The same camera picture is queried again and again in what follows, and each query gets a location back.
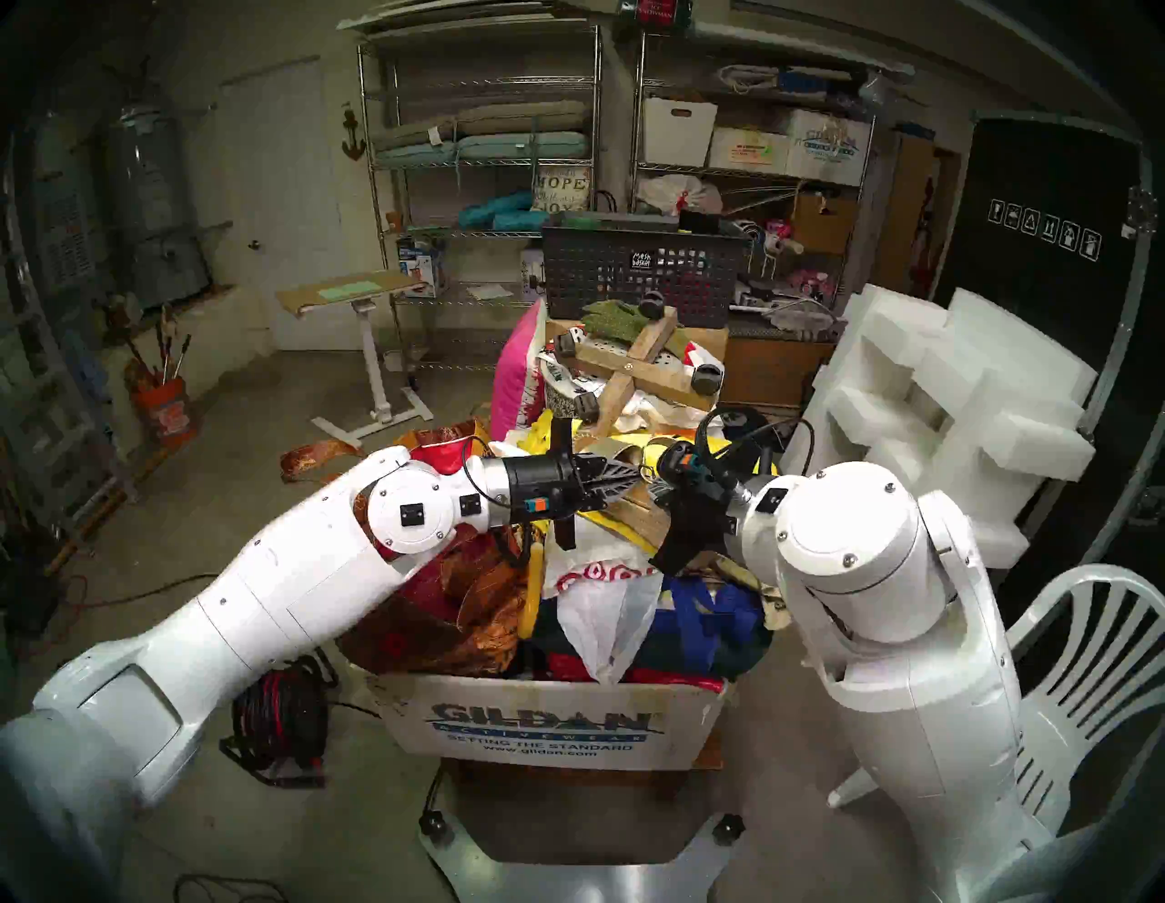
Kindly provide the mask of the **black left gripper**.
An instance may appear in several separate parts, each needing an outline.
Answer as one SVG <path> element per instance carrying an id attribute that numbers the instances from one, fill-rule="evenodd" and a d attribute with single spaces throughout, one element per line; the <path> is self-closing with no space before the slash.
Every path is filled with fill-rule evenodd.
<path id="1" fill-rule="evenodd" d="M 511 524 L 549 520 L 565 551 L 576 548 L 574 518 L 609 508 L 638 486 L 638 467 L 617 458 L 573 451 L 572 421 L 551 419 L 548 452 L 503 459 Z"/>

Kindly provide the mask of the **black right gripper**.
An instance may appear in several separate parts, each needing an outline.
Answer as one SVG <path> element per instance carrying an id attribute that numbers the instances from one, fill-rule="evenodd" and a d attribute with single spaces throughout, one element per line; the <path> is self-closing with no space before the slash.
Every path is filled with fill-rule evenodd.
<path id="1" fill-rule="evenodd" d="M 693 440 L 675 440 L 657 458 L 656 481 L 647 484 L 651 502 L 666 512 L 668 529 L 651 565 L 679 576 L 704 552 L 744 565 L 736 537 L 740 515 L 733 506 L 757 464 L 757 440 L 735 440 L 720 454 Z"/>

